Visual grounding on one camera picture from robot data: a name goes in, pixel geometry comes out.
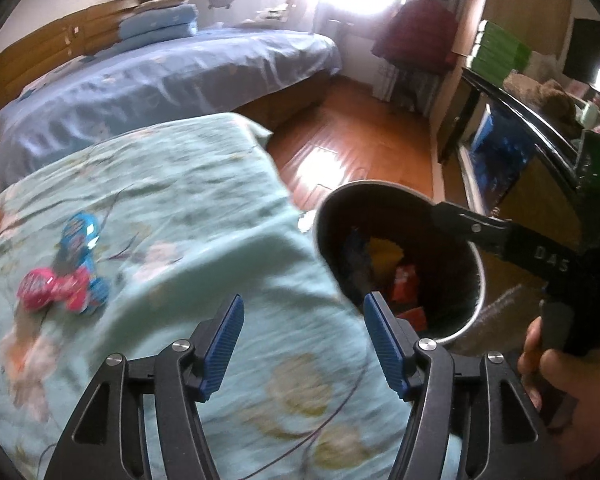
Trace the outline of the person right hand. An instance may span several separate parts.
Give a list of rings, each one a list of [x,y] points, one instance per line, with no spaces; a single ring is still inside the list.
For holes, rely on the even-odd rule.
[[[584,358],[544,350],[542,328],[540,318],[528,327],[518,359],[522,384],[539,411],[558,394],[550,434],[565,475],[600,479],[600,350]]]

